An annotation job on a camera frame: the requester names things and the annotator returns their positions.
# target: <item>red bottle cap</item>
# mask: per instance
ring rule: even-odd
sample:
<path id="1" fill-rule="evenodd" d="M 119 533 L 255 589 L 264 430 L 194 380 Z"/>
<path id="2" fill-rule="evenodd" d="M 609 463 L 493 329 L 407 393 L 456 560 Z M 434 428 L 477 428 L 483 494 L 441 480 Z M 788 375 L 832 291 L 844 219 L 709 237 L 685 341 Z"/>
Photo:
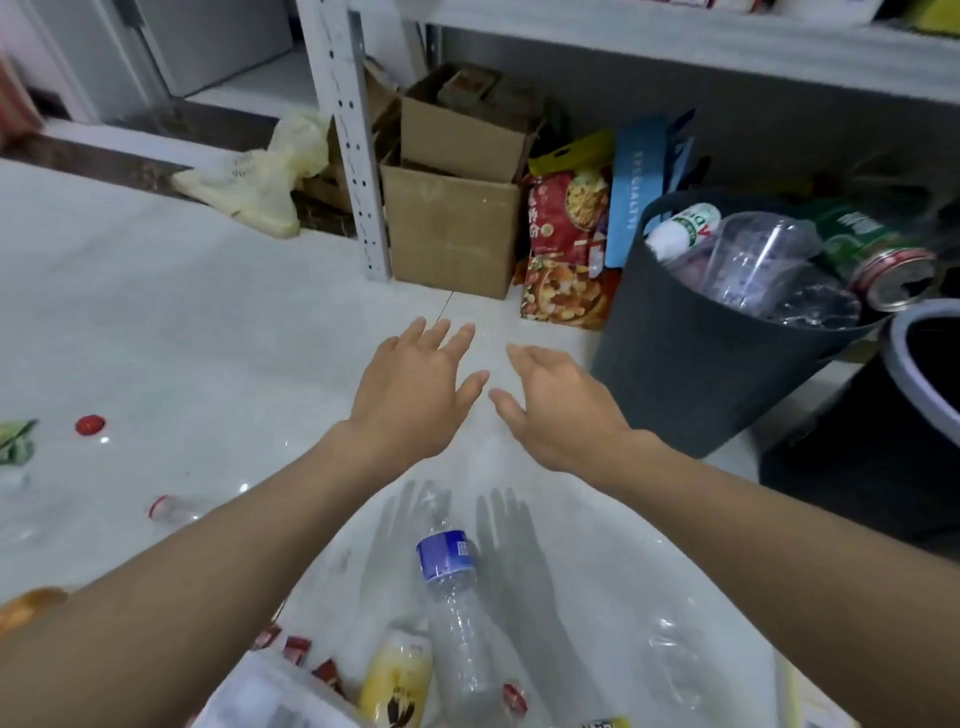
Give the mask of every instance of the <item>red bottle cap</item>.
<path id="1" fill-rule="evenodd" d="M 107 421 L 100 415 L 84 415 L 73 425 L 73 428 L 84 437 L 90 437 L 91 435 L 97 434 L 106 426 Z"/>

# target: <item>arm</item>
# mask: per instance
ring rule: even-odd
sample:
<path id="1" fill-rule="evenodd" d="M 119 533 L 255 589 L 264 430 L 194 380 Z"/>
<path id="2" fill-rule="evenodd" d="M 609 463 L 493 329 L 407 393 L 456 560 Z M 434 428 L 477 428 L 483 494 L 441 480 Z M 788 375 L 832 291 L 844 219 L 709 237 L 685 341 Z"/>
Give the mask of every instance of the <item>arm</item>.
<path id="1" fill-rule="evenodd" d="M 453 438 L 487 381 L 455 391 L 464 327 L 417 319 L 385 341 L 348 420 L 303 457 L 0 639 L 6 726 L 181 725 L 327 542 L 380 488 Z"/>
<path id="2" fill-rule="evenodd" d="M 630 430 L 607 388 L 564 353 L 508 355 L 526 411 L 502 390 L 491 399 L 544 467 L 659 529 L 864 725 L 960 724 L 960 568 Z"/>

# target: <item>red snack bag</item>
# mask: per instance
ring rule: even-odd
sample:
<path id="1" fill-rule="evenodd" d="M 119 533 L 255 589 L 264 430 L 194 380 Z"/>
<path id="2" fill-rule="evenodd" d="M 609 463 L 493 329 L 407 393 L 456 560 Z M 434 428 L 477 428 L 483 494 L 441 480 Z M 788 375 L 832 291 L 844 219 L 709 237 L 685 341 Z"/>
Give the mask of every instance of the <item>red snack bag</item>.
<path id="1" fill-rule="evenodd" d="M 337 669 L 337 664 L 333 662 L 332 657 L 320 664 L 312 674 L 329 688 L 333 688 L 341 697 L 347 697 L 344 695 L 344 686 L 340 682 L 340 670 Z"/>
<path id="2" fill-rule="evenodd" d="M 596 279 L 589 267 L 530 256 L 520 316 L 598 331 L 610 313 L 619 271 L 604 269 Z"/>
<path id="3" fill-rule="evenodd" d="M 276 639 L 276 636 L 280 634 L 280 631 L 279 624 L 276 622 L 270 622 L 270 624 L 268 624 L 264 630 L 256 636 L 251 649 L 257 650 L 269 647 Z"/>
<path id="4" fill-rule="evenodd" d="M 283 646 L 283 658 L 299 667 L 306 660 L 306 653 L 310 651 L 311 644 L 313 642 L 305 637 L 288 637 L 287 644 Z"/>
<path id="5" fill-rule="evenodd" d="M 589 247 L 610 205 L 610 185 L 599 170 L 566 170 L 534 180 L 528 196 L 531 255 L 589 265 Z"/>

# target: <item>cardboard box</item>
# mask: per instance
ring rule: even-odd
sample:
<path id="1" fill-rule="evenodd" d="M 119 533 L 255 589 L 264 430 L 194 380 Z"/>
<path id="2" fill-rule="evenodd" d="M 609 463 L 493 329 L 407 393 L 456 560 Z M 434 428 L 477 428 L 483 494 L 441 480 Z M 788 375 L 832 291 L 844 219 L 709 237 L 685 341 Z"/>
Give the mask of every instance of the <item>cardboard box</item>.
<path id="1" fill-rule="evenodd" d="M 503 299 L 514 272 L 520 188 L 381 166 L 394 277 Z"/>
<path id="2" fill-rule="evenodd" d="M 537 132 L 505 129 L 437 106 L 437 93 L 457 70 L 442 65 L 402 97 L 400 154 L 458 177 L 512 182 L 523 172 Z"/>
<path id="3" fill-rule="evenodd" d="M 367 82 L 367 105 L 372 119 L 373 154 L 377 161 L 382 161 L 396 146 L 399 134 L 399 125 L 396 121 L 400 116 L 400 101 L 399 94 L 377 78 L 378 73 L 375 69 L 371 71 L 370 63 L 368 61 L 368 66 L 364 68 L 364 78 Z M 330 162 L 319 175 L 303 181 L 303 194 L 343 212 L 353 212 L 347 187 L 347 173 L 344 171 L 344 161 L 340 156 L 340 137 L 337 135 L 336 117 L 330 124 L 326 143 L 330 148 Z"/>

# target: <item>bottle label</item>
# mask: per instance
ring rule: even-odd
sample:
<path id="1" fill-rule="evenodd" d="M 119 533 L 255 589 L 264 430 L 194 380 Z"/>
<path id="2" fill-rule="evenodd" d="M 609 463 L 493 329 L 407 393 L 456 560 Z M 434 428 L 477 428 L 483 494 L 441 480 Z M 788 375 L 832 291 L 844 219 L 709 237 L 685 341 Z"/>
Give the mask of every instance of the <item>bottle label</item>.
<path id="1" fill-rule="evenodd" d="M 420 570 L 427 581 L 456 571 L 473 569 L 473 560 L 463 531 L 444 531 L 427 536 L 417 544 Z"/>

